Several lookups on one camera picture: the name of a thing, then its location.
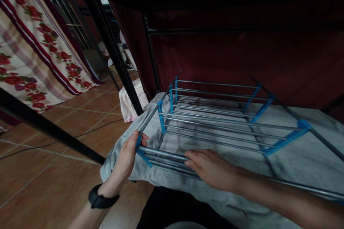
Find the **smartwatch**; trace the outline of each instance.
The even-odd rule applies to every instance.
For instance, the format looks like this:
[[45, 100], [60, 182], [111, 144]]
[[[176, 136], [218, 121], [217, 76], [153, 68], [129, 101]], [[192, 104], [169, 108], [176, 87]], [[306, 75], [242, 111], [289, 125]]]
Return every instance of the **smartwatch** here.
[[89, 193], [89, 202], [91, 203], [91, 208], [97, 209], [107, 209], [112, 207], [117, 200], [119, 199], [119, 195], [114, 196], [112, 198], [105, 198], [103, 195], [98, 195], [98, 189], [102, 184], [98, 184], [93, 187], [93, 189]]

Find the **pink striped cloth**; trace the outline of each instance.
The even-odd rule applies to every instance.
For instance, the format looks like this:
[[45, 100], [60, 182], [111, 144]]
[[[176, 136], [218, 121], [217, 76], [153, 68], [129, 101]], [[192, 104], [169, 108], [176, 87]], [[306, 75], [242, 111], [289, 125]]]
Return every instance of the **pink striped cloth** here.
[[[141, 80], [137, 79], [133, 81], [133, 85], [139, 98], [141, 107], [142, 109], [144, 109], [146, 105], [148, 105], [149, 101], [145, 92], [143, 91]], [[124, 87], [119, 92], [119, 100], [121, 102], [121, 112], [124, 118], [124, 122], [134, 121], [137, 118], [137, 114]]]

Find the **black cable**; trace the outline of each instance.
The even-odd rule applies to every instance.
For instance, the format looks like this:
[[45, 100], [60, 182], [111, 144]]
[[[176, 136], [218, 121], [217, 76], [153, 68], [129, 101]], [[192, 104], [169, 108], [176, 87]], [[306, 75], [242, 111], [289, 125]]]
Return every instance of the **black cable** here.
[[[100, 126], [100, 127], [97, 128], [97, 129], [94, 129], [94, 130], [89, 131], [89, 132], [87, 132], [87, 133], [84, 133], [84, 134], [75, 136], [75, 138], [84, 136], [84, 135], [89, 134], [89, 133], [91, 133], [91, 132], [94, 132], [94, 131], [96, 131], [96, 130], [98, 130], [98, 129], [100, 129], [100, 128], [106, 126], [106, 125], [109, 125], [109, 124], [111, 124], [111, 123], [118, 122], [118, 121], [121, 121], [121, 120], [123, 120], [123, 119], [119, 119], [119, 120], [116, 120], [116, 121], [113, 121], [113, 122], [109, 122], [109, 123], [107, 123], [107, 124], [104, 124], [104, 125]], [[26, 150], [31, 150], [31, 149], [35, 149], [35, 148], [48, 147], [48, 146], [53, 145], [53, 144], [55, 144], [55, 143], [57, 143], [57, 142], [58, 142], [58, 141], [55, 141], [55, 142], [53, 142], [53, 143], [50, 143], [50, 144], [47, 144], [47, 145], [44, 145], [44, 146], [39, 146], [39, 147], [33, 147], [33, 148], [27, 148], [27, 149], [24, 149], [24, 150], [20, 150], [20, 151], [18, 151], [18, 152], [15, 152], [15, 153], [13, 153], [13, 154], [8, 155], [8, 156], [2, 157], [2, 158], [0, 158], [0, 160], [5, 159], [5, 158], [10, 157], [10, 156], [13, 156], [13, 155], [16, 155], [16, 154], [18, 154], [18, 153], [20, 153], [20, 152], [23, 152], [23, 151], [26, 151]]]

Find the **drying rack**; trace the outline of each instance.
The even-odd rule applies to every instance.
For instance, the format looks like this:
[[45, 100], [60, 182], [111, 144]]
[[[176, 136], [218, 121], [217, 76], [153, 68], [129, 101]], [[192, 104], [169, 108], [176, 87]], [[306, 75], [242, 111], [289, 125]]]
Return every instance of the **drying rack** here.
[[[220, 83], [209, 83], [209, 82], [193, 82], [193, 81], [184, 81], [184, 80], [179, 80], [179, 76], [182, 71], [179, 72], [179, 74], [175, 77], [175, 79], [172, 81], [171, 85], [169, 88], [166, 90], [162, 98], [159, 100], [158, 104], [156, 107], [153, 109], [153, 111], [150, 113], [148, 118], [144, 121], [144, 123], [140, 126], [139, 128], [139, 137], [137, 139], [136, 143], [136, 151], [137, 154], [146, 162], [146, 164], [149, 167], [156, 167], [159, 169], [167, 170], [176, 174], [184, 175], [190, 178], [194, 178], [197, 180], [201, 180], [199, 176], [194, 172], [192, 169], [188, 168], [184, 162], [188, 160], [187, 157], [184, 155], [178, 155], [175, 153], [167, 152], [167, 151], [162, 151], [160, 150], [160, 146], [162, 144], [162, 141], [164, 139], [165, 134], [173, 134], [177, 135], [180, 137], [188, 137], [192, 138], [195, 141], [204, 141], [208, 143], [213, 143], [213, 144], [220, 144], [220, 145], [225, 145], [228, 146], [229, 148], [239, 148], [241, 150], [245, 151], [253, 151], [257, 153], [261, 153], [264, 156], [271, 155], [275, 153], [276, 151], [280, 150], [281, 148], [285, 147], [292, 141], [296, 140], [297, 138], [301, 137], [305, 133], [312, 132], [316, 137], [322, 137], [319, 133], [317, 133], [316, 130], [304, 119], [300, 119], [292, 110], [290, 110], [287, 106], [283, 105], [272, 93], [268, 92], [258, 81], [256, 81], [253, 77], [251, 79], [256, 83], [256, 86], [244, 86], [244, 85], [235, 85], [235, 84], [220, 84]], [[210, 85], [218, 85], [218, 86], [227, 86], [227, 87], [243, 87], [243, 88], [252, 88], [253, 93], [252, 95], [243, 95], [243, 94], [224, 94], [224, 93], [218, 93], [218, 92], [208, 92], [208, 91], [198, 91], [198, 90], [193, 90], [193, 89], [186, 89], [186, 88], [179, 88], [178, 87], [178, 82], [183, 82], [183, 83], [193, 83], [193, 84], [210, 84]], [[264, 90], [267, 94], [267, 98], [261, 98], [257, 97], [257, 94], [260, 90]], [[185, 96], [181, 95], [180, 93], [183, 92], [190, 92], [190, 93], [199, 93], [199, 94], [207, 94], [207, 95], [216, 95], [216, 96], [225, 96], [225, 97], [231, 97], [231, 98], [239, 98], [239, 99], [247, 99], [246, 102], [242, 101], [233, 101], [233, 100], [223, 100], [223, 99], [218, 99], [220, 101], [226, 101], [226, 102], [232, 102], [236, 103], [238, 105], [238, 108], [236, 107], [221, 107], [221, 106], [214, 106], [214, 105], [208, 105], [205, 103], [196, 103], [196, 102], [186, 102], [183, 100], [180, 100], [181, 97], [187, 97], [187, 98], [197, 98], [198, 97], [192, 97], [192, 96]], [[166, 113], [162, 111], [162, 105], [163, 105], [163, 100], [165, 97], [169, 94], [169, 103], [170, 103], [170, 112]], [[246, 110], [248, 106], [251, 104], [253, 100], [260, 100], [264, 101], [262, 104], [261, 108], [258, 110], [258, 112], [255, 115], [248, 115], [246, 114]], [[280, 126], [280, 125], [269, 125], [269, 124], [263, 124], [263, 123], [257, 123], [257, 120], [259, 117], [264, 113], [264, 111], [272, 104], [273, 101], [277, 101], [278, 103], [281, 104], [282, 108], [284, 108], [290, 115], [296, 118], [296, 127], [288, 127], [288, 126]], [[193, 106], [185, 106], [183, 105], [184, 103], [187, 104], [194, 104], [196, 106], [200, 107], [193, 107]], [[217, 108], [222, 108], [223, 110], [218, 110], [218, 109], [209, 109], [207, 107], [217, 107]], [[207, 115], [197, 115], [197, 114], [191, 114], [191, 113], [184, 113], [184, 112], [179, 112], [176, 111], [177, 108], [180, 109], [186, 109], [186, 110], [197, 110], [201, 112], [210, 112], [213, 114], [219, 114], [219, 115], [224, 115], [226, 118], [218, 118], [218, 117], [212, 117], [212, 116], [207, 116]], [[161, 124], [161, 131], [162, 134], [159, 139], [158, 143], [158, 148], [151, 148], [151, 147], [145, 147], [141, 145], [141, 140], [142, 140], [142, 133], [144, 132], [144, 129], [147, 127], [155, 113], [158, 112], [159, 115], [159, 120]], [[237, 121], [237, 120], [232, 120], [230, 117], [241, 117], [245, 118], [246, 121]], [[255, 137], [255, 141], [252, 140], [247, 140], [243, 138], [236, 138], [236, 137], [231, 137], [231, 136], [226, 136], [226, 135], [219, 135], [219, 134], [214, 134], [214, 133], [209, 133], [201, 130], [193, 130], [193, 129], [188, 129], [184, 127], [177, 127], [177, 126], [172, 126], [169, 125], [170, 121], [178, 121], [182, 123], [191, 123], [193, 125], [196, 125], [198, 127], [211, 127], [215, 129], [219, 129], [222, 131], [226, 132], [232, 132], [232, 133], [239, 133], [239, 134], [246, 134], [246, 135], [251, 135]], [[215, 122], [221, 122], [226, 124], [227, 126], [219, 126], [219, 125], [211, 125], [207, 124], [207, 121], [215, 121]], [[235, 124], [235, 125], [242, 125], [242, 129], [237, 129], [237, 128], [231, 128], [230, 125]], [[282, 129], [286, 131], [290, 131], [290, 133], [286, 134], [286, 136], [279, 136], [279, 135], [273, 135], [273, 134], [264, 134], [260, 132], [255, 132], [253, 130], [253, 127], [268, 127], [268, 128], [275, 128], [275, 129]], [[178, 129], [179, 132], [174, 132], [174, 131], [169, 131], [169, 128], [174, 128]], [[208, 136], [216, 136], [220, 138], [224, 138], [226, 140], [234, 141], [234, 143], [227, 143], [227, 142], [220, 142], [220, 141], [214, 141], [202, 137], [197, 137], [197, 136], [191, 136], [191, 135], [186, 135], [183, 134], [182, 131], [189, 131], [196, 133], [197, 135], [208, 135]], [[274, 144], [268, 144], [259, 141], [258, 137], [261, 138], [272, 138], [275, 139], [276, 142]], [[258, 148], [251, 148], [251, 147], [244, 147], [240, 145], [240, 142], [245, 142], [245, 143], [250, 143], [253, 146], [258, 146]], [[344, 200], [344, 195], [332, 191], [327, 191], [315, 187], [311, 187], [308, 185], [303, 185], [303, 184], [297, 184], [294, 182], [290, 181], [285, 181], [285, 180], [279, 180], [275, 179], [272, 177], [269, 177], [271, 180], [291, 185], [297, 188], [301, 188], [304, 190], [307, 190], [313, 194], [317, 194], [320, 196], [324, 196], [327, 198], [331, 199], [337, 199], [337, 200]]]

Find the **hand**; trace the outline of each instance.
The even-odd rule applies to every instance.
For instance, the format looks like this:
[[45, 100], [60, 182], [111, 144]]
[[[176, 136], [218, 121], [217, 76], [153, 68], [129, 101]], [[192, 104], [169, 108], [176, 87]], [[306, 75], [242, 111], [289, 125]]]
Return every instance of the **hand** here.
[[185, 156], [190, 158], [185, 165], [206, 184], [222, 191], [237, 191], [238, 179], [245, 169], [232, 165], [212, 150], [188, 150]]
[[[101, 194], [106, 198], [110, 198], [119, 193], [119, 190], [133, 171], [136, 154], [135, 146], [138, 137], [139, 132], [138, 130], [135, 130], [133, 134], [125, 141], [117, 158], [114, 170], [112, 171], [110, 177], [98, 189], [98, 194]], [[148, 139], [149, 137], [143, 133], [141, 144], [147, 147]]]

